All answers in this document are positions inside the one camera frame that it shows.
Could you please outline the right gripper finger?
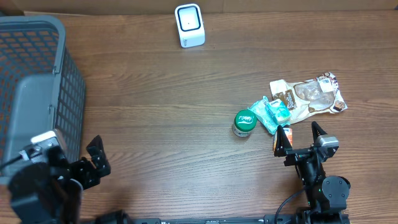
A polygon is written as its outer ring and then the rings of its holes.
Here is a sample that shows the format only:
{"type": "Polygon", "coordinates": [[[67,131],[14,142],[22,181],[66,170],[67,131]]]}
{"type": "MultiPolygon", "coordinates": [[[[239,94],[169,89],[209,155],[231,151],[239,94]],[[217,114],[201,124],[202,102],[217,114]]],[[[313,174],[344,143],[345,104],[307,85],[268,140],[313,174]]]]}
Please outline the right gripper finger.
{"type": "Polygon", "coordinates": [[[321,138],[327,135],[327,133],[320,127],[320,125],[316,122],[312,122],[312,135],[313,141],[319,142],[321,138]]]}
{"type": "Polygon", "coordinates": [[[286,155],[286,151],[292,150],[292,146],[284,133],[283,127],[277,127],[277,145],[274,151],[276,157],[282,157],[286,155]]]}

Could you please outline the white barcode scanner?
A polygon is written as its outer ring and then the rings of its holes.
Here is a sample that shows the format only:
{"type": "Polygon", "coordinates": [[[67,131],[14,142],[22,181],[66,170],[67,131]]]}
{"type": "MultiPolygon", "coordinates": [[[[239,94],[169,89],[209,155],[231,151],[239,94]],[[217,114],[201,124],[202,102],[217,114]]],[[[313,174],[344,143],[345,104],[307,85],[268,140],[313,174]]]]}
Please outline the white barcode scanner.
{"type": "Polygon", "coordinates": [[[175,8],[178,36],[182,48],[190,48],[205,43],[205,28],[199,5],[183,4],[175,8]]]}

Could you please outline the beige snack pouch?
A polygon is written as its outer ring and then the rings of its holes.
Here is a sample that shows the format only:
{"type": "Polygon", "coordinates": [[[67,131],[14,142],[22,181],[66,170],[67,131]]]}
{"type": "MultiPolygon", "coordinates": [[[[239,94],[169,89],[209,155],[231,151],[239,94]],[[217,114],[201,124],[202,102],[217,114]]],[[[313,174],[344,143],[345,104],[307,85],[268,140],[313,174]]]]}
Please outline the beige snack pouch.
{"type": "Polygon", "coordinates": [[[290,111],[289,123],[301,122],[315,114],[340,113],[347,109],[338,84],[331,72],[303,82],[283,79],[270,82],[272,98],[281,100],[290,111]]]}

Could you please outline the grey plastic basket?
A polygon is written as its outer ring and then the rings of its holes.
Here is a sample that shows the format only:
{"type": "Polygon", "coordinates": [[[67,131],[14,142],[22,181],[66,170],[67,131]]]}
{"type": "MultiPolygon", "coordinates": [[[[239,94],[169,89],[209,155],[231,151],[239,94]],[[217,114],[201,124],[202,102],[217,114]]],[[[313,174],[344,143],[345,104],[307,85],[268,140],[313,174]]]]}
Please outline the grey plastic basket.
{"type": "Polygon", "coordinates": [[[66,158],[80,157],[86,83],[52,16],[1,18],[1,162],[32,137],[61,132],[66,158]]]}

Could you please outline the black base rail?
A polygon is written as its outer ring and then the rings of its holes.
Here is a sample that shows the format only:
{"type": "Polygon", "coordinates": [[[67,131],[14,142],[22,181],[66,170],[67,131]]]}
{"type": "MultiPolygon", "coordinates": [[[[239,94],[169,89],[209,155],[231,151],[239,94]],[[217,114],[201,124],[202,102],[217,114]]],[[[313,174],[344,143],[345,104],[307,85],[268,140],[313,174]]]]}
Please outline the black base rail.
{"type": "Polygon", "coordinates": [[[240,218],[204,218],[204,219],[174,219],[161,220],[159,218],[132,218],[133,224],[294,224],[303,223],[297,221],[294,215],[265,215],[264,217],[240,217],[240,218]]]}

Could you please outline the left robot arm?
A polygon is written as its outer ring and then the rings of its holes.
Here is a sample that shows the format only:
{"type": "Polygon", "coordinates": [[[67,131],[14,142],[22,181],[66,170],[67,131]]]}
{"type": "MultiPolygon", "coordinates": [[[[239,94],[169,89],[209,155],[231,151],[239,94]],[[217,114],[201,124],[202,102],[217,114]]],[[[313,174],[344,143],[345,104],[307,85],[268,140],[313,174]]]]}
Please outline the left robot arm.
{"type": "Polygon", "coordinates": [[[8,183],[10,206],[22,223],[82,223],[83,191],[110,175],[101,136],[87,145],[90,159],[68,162],[63,139],[54,132],[32,138],[20,158],[30,164],[8,183]]]}

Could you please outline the orange Kleenex tissue pack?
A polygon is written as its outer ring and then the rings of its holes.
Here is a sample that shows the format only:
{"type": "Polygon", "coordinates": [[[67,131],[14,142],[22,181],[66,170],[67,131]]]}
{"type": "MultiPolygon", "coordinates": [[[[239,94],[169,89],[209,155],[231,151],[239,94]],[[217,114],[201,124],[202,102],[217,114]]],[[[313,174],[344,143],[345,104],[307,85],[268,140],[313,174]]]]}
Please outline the orange Kleenex tissue pack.
{"type": "MultiPolygon", "coordinates": [[[[291,146],[293,146],[293,130],[292,128],[283,128],[285,135],[287,136],[287,139],[289,140],[289,143],[291,146]]],[[[274,134],[273,138],[273,151],[275,151],[277,145],[277,133],[274,134]]]]}

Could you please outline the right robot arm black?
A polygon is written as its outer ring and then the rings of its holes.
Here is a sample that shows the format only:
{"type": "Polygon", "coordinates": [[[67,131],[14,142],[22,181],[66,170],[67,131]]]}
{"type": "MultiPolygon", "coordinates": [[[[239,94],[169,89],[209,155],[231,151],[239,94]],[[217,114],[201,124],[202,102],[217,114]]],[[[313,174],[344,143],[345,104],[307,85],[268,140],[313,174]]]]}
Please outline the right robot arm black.
{"type": "Polygon", "coordinates": [[[284,157],[286,167],[295,167],[303,188],[285,199],[274,215],[274,223],[280,219],[280,211],[293,198],[305,193],[308,206],[298,208],[287,223],[349,224],[349,216],[343,213],[351,184],[342,176],[327,176],[322,163],[333,157],[339,148],[339,140],[327,134],[317,122],[312,122],[313,143],[310,147],[294,149],[282,126],[277,128],[274,155],[284,157]]]}

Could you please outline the teal wipes packet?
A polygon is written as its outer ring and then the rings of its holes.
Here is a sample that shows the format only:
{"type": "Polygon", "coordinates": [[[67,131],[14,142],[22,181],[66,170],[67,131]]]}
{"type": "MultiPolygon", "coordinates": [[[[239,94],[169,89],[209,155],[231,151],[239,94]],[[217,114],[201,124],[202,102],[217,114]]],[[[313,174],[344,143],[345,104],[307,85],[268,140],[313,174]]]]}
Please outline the teal wipes packet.
{"type": "Polygon", "coordinates": [[[255,102],[248,110],[252,111],[257,119],[264,125],[268,132],[274,135],[277,132],[278,122],[275,120],[274,115],[269,111],[267,105],[269,100],[263,96],[261,100],[255,102]]]}

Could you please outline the green lid jar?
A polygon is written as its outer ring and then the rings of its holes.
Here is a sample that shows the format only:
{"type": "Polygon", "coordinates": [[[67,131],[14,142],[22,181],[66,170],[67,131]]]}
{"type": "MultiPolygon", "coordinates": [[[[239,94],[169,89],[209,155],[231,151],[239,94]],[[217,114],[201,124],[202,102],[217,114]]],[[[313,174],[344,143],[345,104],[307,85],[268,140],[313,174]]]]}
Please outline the green lid jar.
{"type": "Polygon", "coordinates": [[[248,137],[257,124],[257,117],[251,110],[239,111],[233,121],[232,130],[238,137],[248,137]]]}

